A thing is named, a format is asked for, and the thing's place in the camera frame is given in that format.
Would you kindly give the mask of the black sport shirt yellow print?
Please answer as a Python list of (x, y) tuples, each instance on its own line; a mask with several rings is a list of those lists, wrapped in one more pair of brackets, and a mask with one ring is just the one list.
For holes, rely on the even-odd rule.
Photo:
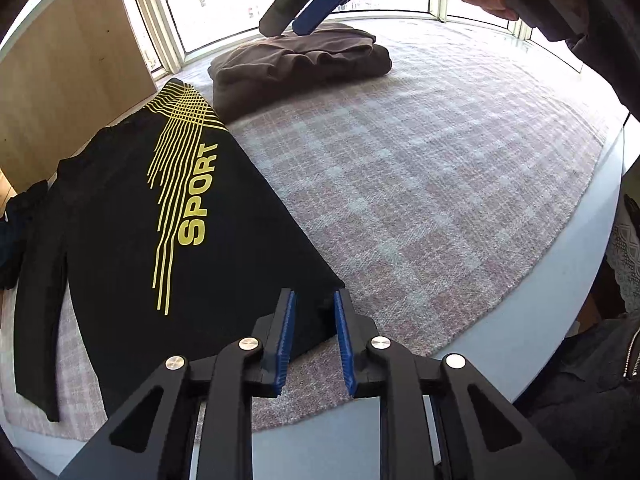
[(58, 164), (17, 283), (16, 390), (60, 419), (66, 302), (113, 413), (163, 359), (207, 358), (247, 336), (283, 289), (302, 356), (333, 337), (341, 287), (213, 107), (171, 79)]

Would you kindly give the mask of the black jacket with zipper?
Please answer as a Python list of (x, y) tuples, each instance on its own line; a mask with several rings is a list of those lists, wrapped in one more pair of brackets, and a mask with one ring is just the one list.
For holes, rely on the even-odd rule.
[(639, 313), (564, 339), (514, 406), (578, 479), (637, 479)]

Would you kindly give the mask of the folded brown garment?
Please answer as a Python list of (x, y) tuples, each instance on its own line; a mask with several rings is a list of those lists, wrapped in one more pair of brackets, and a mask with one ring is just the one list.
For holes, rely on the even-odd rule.
[(343, 23), (242, 44), (210, 62), (213, 108), (233, 122), (274, 102), (392, 69), (390, 52), (370, 32)]

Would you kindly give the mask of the pink plaid table cloth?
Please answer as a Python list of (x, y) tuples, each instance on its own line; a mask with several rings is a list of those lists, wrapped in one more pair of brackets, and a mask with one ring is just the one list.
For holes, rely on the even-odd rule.
[[(386, 21), (378, 38), (393, 62), (388, 74), (314, 89), (222, 123), (355, 308), (427, 356), (529, 274), (584, 195), (603, 141), (497, 47), (429, 22)], [(212, 96), (190, 86), (213, 107)], [(17, 285), (2, 310), (6, 420), (38, 434), (90, 439), (115, 412), (104, 408), (72, 304), (63, 304), (58, 326), (61, 417), (52, 422), (16, 390), (16, 297)], [(282, 394), (255, 402), (254, 429), (344, 404), (336, 357), (335, 333), (292, 356)]]

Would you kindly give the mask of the large light plywood board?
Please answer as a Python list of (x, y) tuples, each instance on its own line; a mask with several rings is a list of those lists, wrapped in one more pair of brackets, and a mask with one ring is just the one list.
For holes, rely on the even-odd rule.
[(40, 0), (1, 44), (2, 174), (50, 177), (155, 90), (122, 0)]

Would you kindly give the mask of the dark navy garment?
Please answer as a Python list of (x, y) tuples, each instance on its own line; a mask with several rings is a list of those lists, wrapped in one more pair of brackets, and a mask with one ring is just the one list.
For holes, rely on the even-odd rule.
[(34, 183), (26, 191), (9, 199), (1, 216), (0, 282), (1, 289), (13, 288), (20, 276), (30, 225), (48, 192), (48, 181)]

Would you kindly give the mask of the white lace cloth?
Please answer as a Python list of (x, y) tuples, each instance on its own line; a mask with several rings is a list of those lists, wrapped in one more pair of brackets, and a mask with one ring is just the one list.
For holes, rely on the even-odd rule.
[(627, 312), (639, 310), (639, 204), (623, 194), (605, 252)]

